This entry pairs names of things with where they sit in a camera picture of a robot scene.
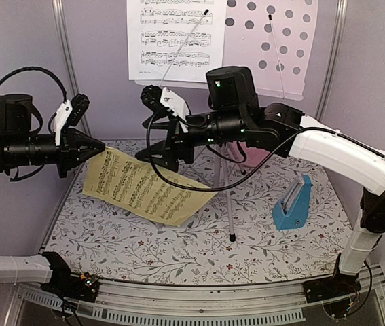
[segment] yellow sheet music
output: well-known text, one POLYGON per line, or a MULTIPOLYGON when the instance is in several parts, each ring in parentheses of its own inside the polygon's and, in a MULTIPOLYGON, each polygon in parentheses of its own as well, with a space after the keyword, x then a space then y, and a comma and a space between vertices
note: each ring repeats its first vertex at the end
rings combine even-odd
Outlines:
MULTIPOLYGON (((171 181, 206 187, 164 168, 160 170, 171 181)), ((173 187, 163 182, 149 163, 108 147, 91 159, 83 193, 151 221, 175 226, 181 225, 216 194, 173 187)))

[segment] table surface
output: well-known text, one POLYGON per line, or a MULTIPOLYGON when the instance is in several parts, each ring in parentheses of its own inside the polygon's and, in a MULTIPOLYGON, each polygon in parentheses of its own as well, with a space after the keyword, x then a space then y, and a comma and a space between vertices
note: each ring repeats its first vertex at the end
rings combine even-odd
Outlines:
MULTIPOLYGON (((133 155, 144 141, 108 141, 133 155)), ((213 180, 214 156, 203 151, 184 175, 213 180)), ((74 272, 144 283, 230 285, 270 283, 332 273, 352 231, 324 169, 272 158, 231 190, 236 242, 228 238, 225 196, 215 196, 180 227, 170 227, 85 196, 80 172, 47 243, 74 272), (312 180, 307 223, 278 231, 272 208, 298 174, 312 180)), ((242 177, 235 168, 230 182, 242 177)))

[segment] floral tablecloth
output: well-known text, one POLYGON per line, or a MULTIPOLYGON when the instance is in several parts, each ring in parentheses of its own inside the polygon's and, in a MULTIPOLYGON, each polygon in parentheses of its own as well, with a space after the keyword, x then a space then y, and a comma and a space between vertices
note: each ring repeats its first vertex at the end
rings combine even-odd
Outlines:
MULTIPOLYGON (((107 143, 130 155, 145 146, 143 141, 107 143)), ((203 151, 184 174, 199 179, 200 173, 212 182, 213 162, 213 154, 203 151)), ((306 161, 273 158, 231 191, 236 242, 228 238, 225 196, 215 196, 181 227, 169 227, 83 195, 85 173, 86 166, 46 248, 60 253, 75 272, 187 285, 293 280, 330 274, 351 233, 325 171, 306 161), (307 224, 278 231, 272 208, 299 173, 313 184, 307 224)), ((241 177, 234 168, 230 181, 241 177)))

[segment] white paper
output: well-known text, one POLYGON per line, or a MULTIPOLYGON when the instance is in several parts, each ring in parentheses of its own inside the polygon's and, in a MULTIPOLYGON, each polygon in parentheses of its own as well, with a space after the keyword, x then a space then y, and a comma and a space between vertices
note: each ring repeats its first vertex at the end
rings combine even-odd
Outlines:
POLYGON ((161 80, 189 36, 165 80, 205 82, 222 66, 225 0, 127 0, 130 80, 161 80))

